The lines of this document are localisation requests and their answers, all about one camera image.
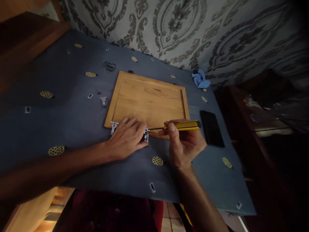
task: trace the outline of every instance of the wood grain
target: wood grain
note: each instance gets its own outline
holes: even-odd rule
[[[57,222],[43,221],[34,232],[52,232]]]
[[[123,117],[147,121],[148,128],[163,127],[172,119],[190,119],[184,87],[120,71],[104,127]],[[159,137],[158,131],[149,135]]]
[[[39,197],[17,206],[3,232],[33,232],[44,220],[57,187]]]

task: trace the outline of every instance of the wall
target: wall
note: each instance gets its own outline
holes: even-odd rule
[[[61,0],[73,28],[176,67],[203,69],[213,86],[265,69],[308,71],[299,12],[282,0]]]

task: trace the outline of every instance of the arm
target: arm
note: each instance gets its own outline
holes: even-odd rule
[[[0,176],[0,205],[20,204],[96,165],[121,160],[148,145],[140,142],[147,122],[124,117],[110,140],[59,156]]]
[[[185,120],[165,122],[168,131],[162,130],[159,134],[170,137],[170,158],[178,172],[184,207],[196,231],[229,231],[191,167],[191,161],[207,143],[199,130],[178,131],[174,123],[181,121]]]

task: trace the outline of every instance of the blue table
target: blue table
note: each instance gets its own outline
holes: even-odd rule
[[[114,72],[106,71],[105,60],[117,65]],[[216,114],[225,148],[207,146],[193,161],[193,169],[218,209],[254,215],[241,164],[212,89],[209,87],[203,92],[196,88],[189,71],[156,58],[152,61],[150,56],[140,52],[112,46],[75,31],[69,31],[46,49],[20,74],[21,81],[0,97],[0,171],[32,159],[48,158],[48,150],[53,146],[63,145],[74,150],[108,140],[111,130],[103,128],[108,106],[103,108],[99,98],[107,96],[110,102],[120,70],[133,70],[137,75],[184,86],[191,119],[201,120],[200,110]],[[88,77],[86,72],[98,76]],[[96,95],[96,89],[102,93]],[[44,90],[50,91],[55,98],[40,96]],[[26,106],[31,107],[31,113],[24,113]],[[150,137],[147,148],[125,160],[84,171],[63,185],[180,202],[168,147],[169,140]],[[154,165],[154,156],[161,157],[164,165]],[[223,157],[232,163],[233,169],[223,163]],[[155,193],[150,183],[154,184]]]

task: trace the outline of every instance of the forearm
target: forearm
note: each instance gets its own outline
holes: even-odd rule
[[[61,184],[87,168],[103,163],[98,144],[64,153],[0,177],[0,204],[20,204]]]
[[[178,169],[181,198],[196,231],[229,231],[224,220],[199,183],[193,169]]]

